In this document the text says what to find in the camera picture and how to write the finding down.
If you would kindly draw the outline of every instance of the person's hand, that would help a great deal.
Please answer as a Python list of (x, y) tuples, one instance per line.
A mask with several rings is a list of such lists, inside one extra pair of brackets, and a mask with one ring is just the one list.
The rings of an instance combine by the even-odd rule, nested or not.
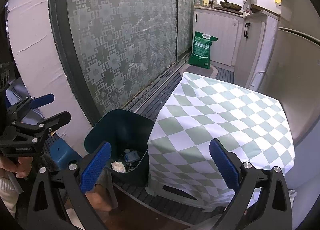
[(9, 158), (0, 155), (0, 177), (7, 177), (5, 171), (17, 173), (17, 178), (26, 177), (31, 170), (33, 157), (18, 157), (18, 163), (15, 164)]

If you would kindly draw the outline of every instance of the table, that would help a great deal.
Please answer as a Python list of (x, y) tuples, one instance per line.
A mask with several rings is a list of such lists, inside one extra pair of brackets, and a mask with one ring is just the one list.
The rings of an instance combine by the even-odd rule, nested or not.
[[(159, 112), (148, 141), (150, 176), (208, 207), (228, 204), (227, 188), (209, 153), (218, 138), (225, 149), (258, 169), (294, 165), (294, 147), (278, 100), (201, 75), (184, 73)], [(259, 197), (255, 189), (249, 206)]]

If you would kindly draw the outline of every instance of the blue gripper pad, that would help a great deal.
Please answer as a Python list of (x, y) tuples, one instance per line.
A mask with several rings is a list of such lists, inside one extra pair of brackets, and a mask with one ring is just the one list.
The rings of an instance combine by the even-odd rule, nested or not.
[(222, 175), (227, 187), (233, 189), (236, 193), (239, 188), (239, 173), (235, 166), (229, 160), (227, 154), (222, 150), (219, 144), (213, 139), (209, 145), (210, 155), (217, 165), (220, 174)]
[(110, 156), (111, 145), (105, 142), (81, 174), (80, 190), (82, 193), (92, 190)]
[(54, 95), (53, 94), (47, 94), (41, 97), (38, 97), (36, 99), (31, 100), (30, 109), (36, 109), (41, 106), (50, 104), (54, 101)]

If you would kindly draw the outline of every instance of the green rice bag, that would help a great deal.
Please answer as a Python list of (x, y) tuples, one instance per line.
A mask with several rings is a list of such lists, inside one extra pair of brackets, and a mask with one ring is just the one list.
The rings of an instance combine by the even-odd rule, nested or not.
[(193, 52), (188, 64), (210, 69), (210, 46), (212, 41), (218, 41), (218, 39), (196, 31), (193, 40)]

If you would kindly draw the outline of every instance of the white cabinet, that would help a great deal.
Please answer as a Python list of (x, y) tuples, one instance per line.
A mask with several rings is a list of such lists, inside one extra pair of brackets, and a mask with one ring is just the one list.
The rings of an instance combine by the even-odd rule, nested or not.
[(272, 55), (278, 24), (278, 19), (267, 15), (244, 19), (234, 71), (236, 85), (258, 91)]
[(253, 78), (262, 46), (265, 24), (259, 18), (245, 20), (235, 64), (234, 83), (236, 85), (248, 88)]
[(194, 12), (193, 35), (198, 31), (218, 38), (210, 48), (210, 60), (231, 66), (238, 24), (239, 21), (235, 18)]

